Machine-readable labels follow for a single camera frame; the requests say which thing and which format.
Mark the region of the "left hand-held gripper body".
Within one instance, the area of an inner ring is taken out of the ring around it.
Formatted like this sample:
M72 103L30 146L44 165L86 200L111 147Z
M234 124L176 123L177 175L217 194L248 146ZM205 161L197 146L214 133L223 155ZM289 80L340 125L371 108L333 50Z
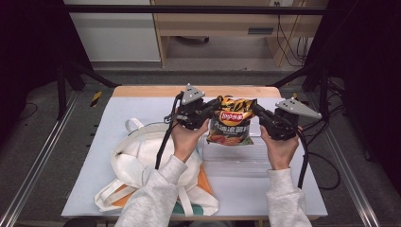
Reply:
M189 130L199 129L207 119L207 105L203 101L205 92L188 83L180 93L177 121Z

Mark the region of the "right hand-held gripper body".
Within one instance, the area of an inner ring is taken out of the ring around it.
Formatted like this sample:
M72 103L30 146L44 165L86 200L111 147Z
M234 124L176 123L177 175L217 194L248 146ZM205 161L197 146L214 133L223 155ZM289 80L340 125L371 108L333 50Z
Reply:
M294 97L275 104L274 112L266 112L270 123L268 133L273 140L288 140L296 135L300 116L321 119L322 115Z

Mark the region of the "orange black chip bag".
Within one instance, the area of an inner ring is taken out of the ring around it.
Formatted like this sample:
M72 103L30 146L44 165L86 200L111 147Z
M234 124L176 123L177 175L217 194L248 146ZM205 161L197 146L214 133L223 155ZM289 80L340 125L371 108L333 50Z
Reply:
M254 113L251 107L256 99L219 96L218 101L220 107L213 112L206 141L223 146L252 145L250 127Z

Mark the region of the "clear plastic container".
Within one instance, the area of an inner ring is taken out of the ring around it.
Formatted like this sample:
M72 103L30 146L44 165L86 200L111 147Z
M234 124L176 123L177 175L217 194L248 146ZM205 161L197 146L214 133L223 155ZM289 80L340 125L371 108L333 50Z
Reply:
M250 145L224 146L208 143L205 134L199 143L199 154L208 176L265 178L271 168L267 147L259 132L252 132Z

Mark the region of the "white patterned tote bag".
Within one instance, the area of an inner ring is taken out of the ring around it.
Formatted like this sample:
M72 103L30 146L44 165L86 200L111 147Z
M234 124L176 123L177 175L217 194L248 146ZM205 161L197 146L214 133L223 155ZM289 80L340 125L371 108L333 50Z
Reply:
M101 212L123 208L129 197L145 185L144 177L155 167L168 125L143 125L132 118L126 122L126 128L128 136L111 151L116 179L95 195L95 204ZM173 212L187 217L214 215L218 200L212 195L200 155L193 152L186 164L187 170L178 180L179 197Z

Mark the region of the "person's right hand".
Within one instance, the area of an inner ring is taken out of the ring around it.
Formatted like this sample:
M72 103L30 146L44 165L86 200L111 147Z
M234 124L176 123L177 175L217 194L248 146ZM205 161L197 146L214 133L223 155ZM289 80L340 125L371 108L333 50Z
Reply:
M290 162L299 147L299 137L288 140L273 140L267 130L260 127L261 138L267 146L268 159L273 170L283 170L290 167Z

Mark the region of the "person's left hand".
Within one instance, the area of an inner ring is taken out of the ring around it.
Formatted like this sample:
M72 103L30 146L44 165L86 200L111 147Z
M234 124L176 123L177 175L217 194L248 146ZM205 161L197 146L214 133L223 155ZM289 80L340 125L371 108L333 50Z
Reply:
M185 163L195 150L199 139L209 130L209 120L206 119L201 127L191 131L177 121L173 122L171 137L174 144L174 155Z

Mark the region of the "wooden table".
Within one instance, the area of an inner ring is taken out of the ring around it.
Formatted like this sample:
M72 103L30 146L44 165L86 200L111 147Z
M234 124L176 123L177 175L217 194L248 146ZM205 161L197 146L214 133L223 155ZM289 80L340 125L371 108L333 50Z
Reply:
M184 85L118 86L114 89L112 97L174 97L184 88ZM281 96L277 88L267 86L198 86L198 89L204 91L207 97L229 95L234 97L279 98Z

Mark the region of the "light wooden desk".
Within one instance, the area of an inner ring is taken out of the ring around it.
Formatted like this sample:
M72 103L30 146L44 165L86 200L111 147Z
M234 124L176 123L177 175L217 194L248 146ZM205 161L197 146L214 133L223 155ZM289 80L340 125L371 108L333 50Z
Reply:
M153 6L324 8L329 0L150 0ZM320 15L156 13L157 34L165 37L259 36L280 66L294 52L295 38L313 38Z

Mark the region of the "pale blue table mat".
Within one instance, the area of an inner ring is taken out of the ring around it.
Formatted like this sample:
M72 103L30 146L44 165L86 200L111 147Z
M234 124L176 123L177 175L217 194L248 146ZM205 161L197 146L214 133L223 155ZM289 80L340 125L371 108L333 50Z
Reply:
M161 122L171 111L171 97L112 97L101 117L94 141L84 161L78 179L65 204L64 217L116 217L117 210L101 212L95 195L115 179L111 166L111 151L129 131L125 122L133 117L141 123ZM251 133L259 132L258 120L251 121ZM264 219L268 216L266 190L270 179L207 176L219 209L213 219Z

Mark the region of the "dark curtain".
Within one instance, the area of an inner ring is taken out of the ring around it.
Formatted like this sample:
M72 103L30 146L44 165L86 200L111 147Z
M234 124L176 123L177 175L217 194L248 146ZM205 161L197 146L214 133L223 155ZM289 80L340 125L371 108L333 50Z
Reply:
M63 61L92 67L64 0L0 0L0 145Z
M401 195L401 0L328 0L308 65L345 83L360 136Z

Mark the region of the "white cabinet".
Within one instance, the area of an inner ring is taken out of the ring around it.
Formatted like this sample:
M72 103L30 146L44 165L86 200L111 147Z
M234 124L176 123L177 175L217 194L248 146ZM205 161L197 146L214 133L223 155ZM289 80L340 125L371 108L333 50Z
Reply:
M71 13L90 61L159 61L151 13Z

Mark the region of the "black metal frame stand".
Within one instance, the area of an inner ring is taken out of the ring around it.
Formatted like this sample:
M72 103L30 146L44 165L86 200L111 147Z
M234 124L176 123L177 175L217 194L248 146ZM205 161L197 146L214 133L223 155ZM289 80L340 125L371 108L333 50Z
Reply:
M69 84L74 91L84 90L85 82L81 78L81 75L86 75L91 79L94 79L100 84L103 84L109 88L118 87L117 83L114 83L108 79L103 78L93 69L84 67L74 61L64 61L58 68L58 76L57 76L58 99L59 99L58 120L62 119L67 112L66 84Z
M327 122L329 119L329 111L327 104L327 91L328 91L328 75L325 67L316 62L312 62L306 66L303 66L299 70L291 73L283 79L274 82L271 86L280 88L289 82L305 76L302 88L305 92L313 91L317 86L319 88L319 111L322 115L323 121Z

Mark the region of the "aluminium rail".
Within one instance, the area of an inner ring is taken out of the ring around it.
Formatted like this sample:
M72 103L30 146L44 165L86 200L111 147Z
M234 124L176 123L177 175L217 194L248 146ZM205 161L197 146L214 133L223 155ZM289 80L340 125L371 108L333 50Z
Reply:
M77 104L78 98L80 97L80 92L72 92L71 96L67 102L67 107L65 113L61 116L59 120L56 121L52 131L47 136L45 143L37 155L35 162L31 166L30 170L26 174L26 177L15 194L13 200L11 201L8 209L0 218L0 227L13 227L18 217L20 216L26 202L39 180L43 169L47 163L48 158L53 152L61 133L63 132L71 113L74 111Z
M340 171L341 181L345 184L364 226L380 227L375 211L363 192L354 171L346 161L334 133L330 128L327 128L323 134L330 147L330 152L334 161Z

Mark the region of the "black horizontal frame bar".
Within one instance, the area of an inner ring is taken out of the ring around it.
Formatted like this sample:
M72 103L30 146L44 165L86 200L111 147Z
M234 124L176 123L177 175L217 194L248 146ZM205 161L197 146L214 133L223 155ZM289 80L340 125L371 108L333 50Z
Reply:
M66 5L79 13L175 13L175 14L267 14L324 15L325 8L237 7L237 6L146 6L146 5Z

